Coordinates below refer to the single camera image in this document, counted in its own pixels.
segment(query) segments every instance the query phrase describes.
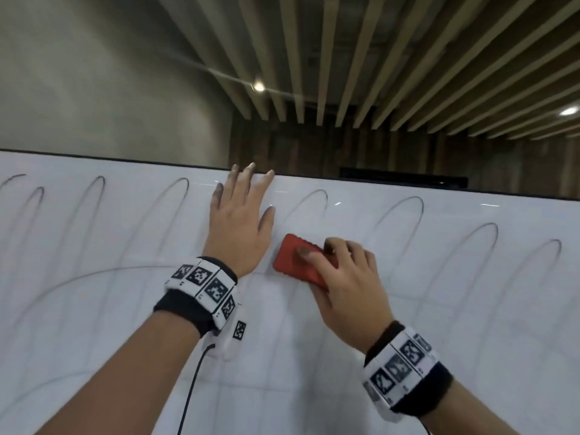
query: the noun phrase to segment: wristband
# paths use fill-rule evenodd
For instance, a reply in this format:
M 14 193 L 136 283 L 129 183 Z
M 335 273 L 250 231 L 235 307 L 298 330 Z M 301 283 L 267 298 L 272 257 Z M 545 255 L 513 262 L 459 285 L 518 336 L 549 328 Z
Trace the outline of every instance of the wristband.
M 412 328 L 394 321 L 369 349 L 362 373 L 363 387 L 381 417 L 421 417 L 437 407 L 453 376 L 439 356 Z
M 220 331 L 238 305 L 238 278 L 220 260 L 198 257 L 165 283 L 165 296 L 153 311 L 165 310 L 192 322 L 200 335 Z

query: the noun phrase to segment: ceiling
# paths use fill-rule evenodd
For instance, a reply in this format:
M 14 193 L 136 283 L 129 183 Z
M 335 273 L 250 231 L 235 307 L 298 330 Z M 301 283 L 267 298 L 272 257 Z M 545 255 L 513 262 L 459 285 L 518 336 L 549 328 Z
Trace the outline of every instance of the ceiling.
M 160 1 L 245 118 L 580 136 L 580 0 Z

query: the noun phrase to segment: gray wall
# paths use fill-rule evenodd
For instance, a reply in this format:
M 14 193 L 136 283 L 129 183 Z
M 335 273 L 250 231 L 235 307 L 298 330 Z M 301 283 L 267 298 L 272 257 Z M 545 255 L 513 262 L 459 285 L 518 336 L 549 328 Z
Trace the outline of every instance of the gray wall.
M 2 0 L 0 148 L 226 166 L 233 106 L 157 0 Z

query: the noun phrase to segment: finger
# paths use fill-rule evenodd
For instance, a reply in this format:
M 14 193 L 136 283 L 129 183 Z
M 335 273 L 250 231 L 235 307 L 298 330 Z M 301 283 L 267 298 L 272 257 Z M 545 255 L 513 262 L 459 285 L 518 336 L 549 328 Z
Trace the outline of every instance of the finger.
M 364 255 L 366 256 L 366 262 L 368 263 L 369 268 L 373 270 L 374 273 L 379 274 L 379 268 L 376 265 L 375 254 L 365 250 Z
M 323 277 L 324 281 L 330 287 L 329 282 L 332 280 L 333 276 L 338 271 L 335 267 L 330 263 L 330 261 L 320 252 L 311 252 L 305 248 L 298 248 L 298 255 L 301 258 L 312 264 L 314 268 L 320 273 Z
M 319 286 L 314 284 L 308 284 L 308 286 L 310 287 L 310 291 L 314 296 L 316 305 L 320 310 L 320 315 L 323 317 L 323 321 L 326 322 L 332 311 L 332 303 L 330 302 L 330 298 L 328 297 L 328 294 L 326 294 Z
M 227 203 L 229 200 L 231 200 L 231 196 L 234 193 L 234 188 L 236 187 L 236 181 L 238 180 L 239 173 L 240 168 L 238 165 L 231 167 L 230 173 L 227 175 L 226 184 L 223 187 L 221 203 Z
M 348 248 L 353 261 L 357 266 L 366 268 L 368 263 L 366 262 L 366 256 L 364 254 L 363 246 L 355 241 L 346 241 L 346 247 Z
M 238 181 L 236 183 L 236 188 L 234 189 L 234 194 L 231 196 L 231 200 L 236 205 L 242 205 L 246 201 L 246 196 L 248 195 L 248 190 L 250 189 L 250 183 L 252 181 L 252 175 L 256 171 L 256 164 L 254 162 L 250 163 L 242 171 L 242 174 L 238 175 Z
M 257 225 L 258 236 L 262 241 L 266 241 L 268 244 L 270 244 L 270 241 L 272 240 L 272 227 L 274 226 L 275 215 L 276 208 L 270 206 L 264 211 L 264 214 L 262 214 L 262 218 L 260 218 L 260 222 Z
M 268 174 L 264 175 L 259 182 L 250 186 L 247 202 L 256 206 L 258 209 L 264 199 L 264 194 L 270 187 L 270 183 L 274 180 L 274 170 L 270 169 Z
M 223 195 L 223 184 L 218 183 L 212 194 L 212 201 L 209 203 L 209 216 L 213 217 L 216 210 L 219 209 L 221 196 Z
M 353 262 L 349 248 L 342 238 L 330 237 L 324 242 L 324 250 L 333 251 L 338 258 L 339 266 L 345 266 Z

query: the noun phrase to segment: hand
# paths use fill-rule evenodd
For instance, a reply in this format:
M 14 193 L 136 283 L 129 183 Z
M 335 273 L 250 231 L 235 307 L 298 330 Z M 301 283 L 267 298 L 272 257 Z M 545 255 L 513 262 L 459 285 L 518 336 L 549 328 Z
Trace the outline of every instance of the hand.
M 250 186 L 255 170 L 255 163 L 242 173 L 234 165 L 226 185 L 216 186 L 209 211 L 209 234 L 203 254 L 219 259 L 238 278 L 256 269 L 272 239 L 275 208 L 266 209 L 260 220 L 258 215 L 274 171 Z
M 338 259 L 336 269 L 322 253 L 299 250 L 328 285 L 310 285 L 323 321 L 344 343 L 367 353 L 395 320 L 381 285 L 375 256 L 353 241 L 327 238 L 324 249 Z

